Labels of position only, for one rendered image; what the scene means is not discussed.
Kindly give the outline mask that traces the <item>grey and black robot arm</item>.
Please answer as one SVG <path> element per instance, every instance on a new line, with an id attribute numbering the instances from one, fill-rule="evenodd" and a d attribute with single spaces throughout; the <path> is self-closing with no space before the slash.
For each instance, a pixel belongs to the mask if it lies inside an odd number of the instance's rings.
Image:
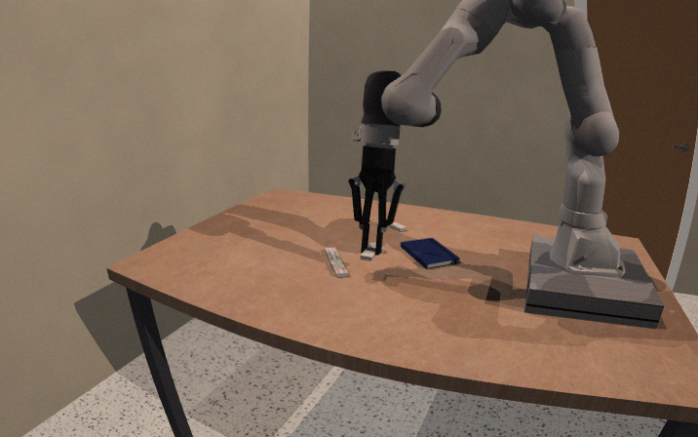
<path id="1" fill-rule="evenodd" d="M 456 60 L 480 54 L 506 20 L 524 28 L 542 26 L 550 33 L 570 111 L 565 119 L 564 192 L 550 260 L 572 274 L 622 277 L 619 244 L 601 209 L 603 155 L 616 148 L 619 130 L 592 29 L 584 13 L 563 0 L 462 0 L 404 75 L 387 70 L 369 75 L 362 127 L 352 133 L 352 140 L 393 148 L 399 145 L 400 125 L 433 125 L 442 110 L 435 87 Z"/>

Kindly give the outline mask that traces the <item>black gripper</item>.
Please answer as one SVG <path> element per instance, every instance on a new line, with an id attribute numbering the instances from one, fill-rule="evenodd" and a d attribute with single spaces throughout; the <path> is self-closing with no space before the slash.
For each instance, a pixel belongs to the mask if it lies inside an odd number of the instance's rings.
<path id="1" fill-rule="evenodd" d="M 357 177 L 348 180 L 352 188 L 354 220 L 360 223 L 359 227 L 363 230 L 361 253 L 368 247 L 369 217 L 374 191 L 378 193 L 378 227 L 375 247 L 375 254 L 377 256 L 381 253 L 382 249 L 382 232 L 385 232 L 388 229 L 388 225 L 394 222 L 401 193 L 406 187 L 403 183 L 396 180 L 394 174 L 395 155 L 396 148 L 363 145 L 362 169 Z M 379 169 L 380 171 L 370 169 Z M 360 181 L 366 189 L 363 215 L 359 187 L 361 184 Z M 392 184 L 394 184 L 395 192 L 393 194 L 388 218 L 386 219 L 387 190 Z"/>

